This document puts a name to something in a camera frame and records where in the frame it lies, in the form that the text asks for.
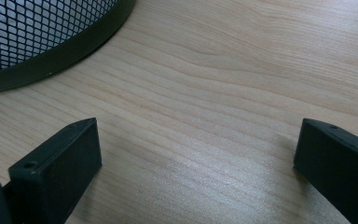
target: light wood surface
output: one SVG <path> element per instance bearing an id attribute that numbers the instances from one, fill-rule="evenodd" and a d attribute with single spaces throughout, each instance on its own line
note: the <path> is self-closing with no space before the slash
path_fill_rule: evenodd
<path id="1" fill-rule="evenodd" d="M 103 169 L 67 223 L 348 223 L 292 167 L 303 118 L 358 135 L 358 1 L 138 0 L 96 53 L 0 92 L 0 182 L 91 117 Z"/>

